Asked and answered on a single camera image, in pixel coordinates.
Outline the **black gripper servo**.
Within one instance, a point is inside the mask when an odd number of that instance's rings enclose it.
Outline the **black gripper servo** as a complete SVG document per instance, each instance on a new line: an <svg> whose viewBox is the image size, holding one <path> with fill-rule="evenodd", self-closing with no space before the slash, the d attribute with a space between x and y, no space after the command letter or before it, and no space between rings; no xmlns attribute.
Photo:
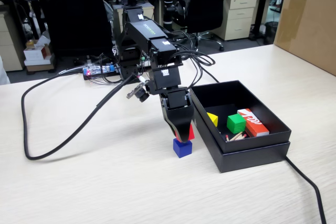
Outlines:
<svg viewBox="0 0 336 224"><path fill-rule="evenodd" d="M186 143L190 138L190 125L194 107L187 89L167 90L160 95L163 118L175 138Z"/></svg>

